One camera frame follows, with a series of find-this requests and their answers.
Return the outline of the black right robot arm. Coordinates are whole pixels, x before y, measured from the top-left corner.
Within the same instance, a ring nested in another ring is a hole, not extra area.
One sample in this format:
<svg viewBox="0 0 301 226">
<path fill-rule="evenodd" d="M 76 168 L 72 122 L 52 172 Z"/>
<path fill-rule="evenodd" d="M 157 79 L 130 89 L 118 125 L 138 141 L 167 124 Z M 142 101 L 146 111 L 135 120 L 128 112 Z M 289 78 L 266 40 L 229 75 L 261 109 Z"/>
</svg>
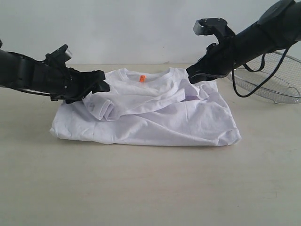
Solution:
<svg viewBox="0 0 301 226">
<path fill-rule="evenodd" d="M 249 27 L 234 33 L 223 18 L 196 21 L 196 35 L 214 35 L 206 54 L 187 68 L 190 83 L 226 77 L 236 69 L 263 54 L 291 47 L 301 40 L 301 4 L 280 0 Z"/>
</svg>

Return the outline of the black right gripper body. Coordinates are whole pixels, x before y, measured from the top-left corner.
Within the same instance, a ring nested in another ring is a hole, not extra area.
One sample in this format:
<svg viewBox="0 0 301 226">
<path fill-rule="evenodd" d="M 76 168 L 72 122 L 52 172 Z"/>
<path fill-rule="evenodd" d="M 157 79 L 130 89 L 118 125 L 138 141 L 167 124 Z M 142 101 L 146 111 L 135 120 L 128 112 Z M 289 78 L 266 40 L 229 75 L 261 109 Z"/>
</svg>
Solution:
<svg viewBox="0 0 301 226">
<path fill-rule="evenodd" d="M 235 42 L 212 43 L 206 48 L 197 75 L 227 75 L 237 69 Z"/>
</svg>

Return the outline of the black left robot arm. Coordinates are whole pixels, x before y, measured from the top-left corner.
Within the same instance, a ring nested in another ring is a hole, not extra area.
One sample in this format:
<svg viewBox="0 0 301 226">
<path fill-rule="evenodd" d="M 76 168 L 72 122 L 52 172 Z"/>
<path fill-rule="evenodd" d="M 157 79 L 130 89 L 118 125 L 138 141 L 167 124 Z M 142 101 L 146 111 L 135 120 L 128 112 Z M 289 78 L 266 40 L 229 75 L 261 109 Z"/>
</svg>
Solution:
<svg viewBox="0 0 301 226">
<path fill-rule="evenodd" d="M 72 58 L 64 44 L 42 61 L 9 51 L 0 51 L 0 85 L 16 91 L 50 97 L 52 101 L 64 100 L 71 104 L 89 93 L 109 92 L 105 73 L 101 70 L 80 72 L 67 67 Z"/>
</svg>

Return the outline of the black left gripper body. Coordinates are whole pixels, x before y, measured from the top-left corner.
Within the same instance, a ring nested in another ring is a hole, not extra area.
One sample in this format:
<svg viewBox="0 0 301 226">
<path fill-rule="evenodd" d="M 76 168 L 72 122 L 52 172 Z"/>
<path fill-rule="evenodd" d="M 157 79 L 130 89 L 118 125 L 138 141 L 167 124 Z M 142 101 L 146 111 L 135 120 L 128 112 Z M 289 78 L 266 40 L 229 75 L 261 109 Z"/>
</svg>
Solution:
<svg viewBox="0 0 301 226">
<path fill-rule="evenodd" d="M 101 70 L 80 72 L 68 68 L 68 75 L 62 77 L 55 83 L 55 90 L 50 94 L 50 100 L 64 100 L 73 103 L 85 98 L 94 84 L 99 80 L 105 81 L 105 72 Z"/>
</svg>

